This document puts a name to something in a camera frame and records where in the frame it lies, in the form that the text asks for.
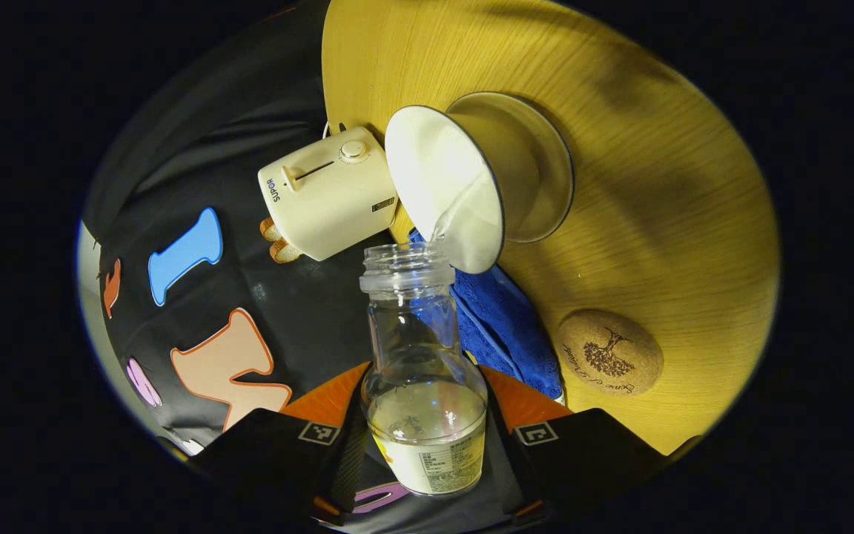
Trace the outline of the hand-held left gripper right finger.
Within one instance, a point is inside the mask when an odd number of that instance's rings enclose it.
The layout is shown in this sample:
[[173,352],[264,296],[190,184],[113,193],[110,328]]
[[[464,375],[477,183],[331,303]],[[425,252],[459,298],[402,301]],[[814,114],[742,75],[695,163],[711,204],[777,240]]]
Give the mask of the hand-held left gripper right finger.
[[489,466],[512,523],[572,519],[669,463],[602,409],[574,412],[496,369],[480,371],[489,391]]

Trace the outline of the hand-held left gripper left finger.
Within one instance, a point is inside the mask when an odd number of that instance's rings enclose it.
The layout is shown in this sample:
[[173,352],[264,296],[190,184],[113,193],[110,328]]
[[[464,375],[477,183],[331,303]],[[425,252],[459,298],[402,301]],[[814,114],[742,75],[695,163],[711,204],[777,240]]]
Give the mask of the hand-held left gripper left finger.
[[289,521],[341,527],[365,463],[360,382],[367,371],[365,363],[349,369],[280,412],[252,409],[190,458],[190,467]]

